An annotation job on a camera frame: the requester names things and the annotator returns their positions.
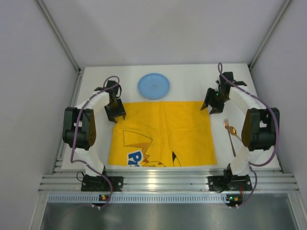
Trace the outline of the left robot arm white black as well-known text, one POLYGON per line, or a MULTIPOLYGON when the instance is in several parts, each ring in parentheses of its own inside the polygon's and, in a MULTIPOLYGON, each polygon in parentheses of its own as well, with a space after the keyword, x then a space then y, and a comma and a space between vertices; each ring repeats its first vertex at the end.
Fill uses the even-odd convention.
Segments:
POLYGON ((94 144, 97 139, 95 115, 105 110, 110 122, 125 118, 126 112, 121 101, 121 87, 96 88, 94 94, 76 107, 64 111, 63 142, 71 148, 71 163, 85 166, 88 176, 106 177, 105 165, 101 162, 94 144))

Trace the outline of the light blue plate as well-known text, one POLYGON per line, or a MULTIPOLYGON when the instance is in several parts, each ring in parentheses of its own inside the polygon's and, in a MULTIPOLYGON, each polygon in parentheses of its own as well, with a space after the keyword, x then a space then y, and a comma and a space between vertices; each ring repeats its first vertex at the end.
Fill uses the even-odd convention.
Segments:
POLYGON ((149 73, 140 78, 138 91, 144 98, 157 100, 165 97, 170 89, 170 82, 160 73, 149 73))

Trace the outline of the rose gold fork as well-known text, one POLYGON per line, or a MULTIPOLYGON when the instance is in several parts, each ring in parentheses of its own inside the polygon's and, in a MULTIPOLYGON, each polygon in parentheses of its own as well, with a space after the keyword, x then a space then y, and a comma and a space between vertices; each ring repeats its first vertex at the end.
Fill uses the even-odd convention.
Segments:
POLYGON ((231 138, 231 134, 230 134, 230 130, 229 130, 230 126, 229 126, 228 119, 224 120, 224 127, 227 130, 227 132, 228 132, 228 136, 229 136, 229 139, 230 139, 233 155, 234 155, 234 157, 236 157, 236 151, 235 151, 235 148, 234 148, 234 145, 233 145, 233 142, 232 142, 232 138, 231 138))

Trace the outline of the yellow cartoon placemat cloth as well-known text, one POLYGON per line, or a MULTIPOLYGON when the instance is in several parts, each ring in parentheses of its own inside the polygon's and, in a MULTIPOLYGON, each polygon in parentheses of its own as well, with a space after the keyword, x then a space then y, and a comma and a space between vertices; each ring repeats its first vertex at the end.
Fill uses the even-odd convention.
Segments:
POLYGON ((216 165, 211 123, 202 102, 125 103, 112 130, 108 163, 128 167, 216 165))

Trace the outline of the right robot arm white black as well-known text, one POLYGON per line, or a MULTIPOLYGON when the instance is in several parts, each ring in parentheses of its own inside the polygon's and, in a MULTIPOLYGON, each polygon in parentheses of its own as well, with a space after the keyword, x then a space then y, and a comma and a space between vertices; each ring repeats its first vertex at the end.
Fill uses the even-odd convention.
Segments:
POLYGON ((227 101, 233 101, 245 115, 241 131, 243 147, 227 169, 232 175, 244 176, 250 166, 263 167, 273 160, 279 138, 280 112, 277 108, 269 108, 246 87, 228 83, 220 84, 219 90, 209 88, 201 110, 210 106, 210 114, 220 114, 227 101))

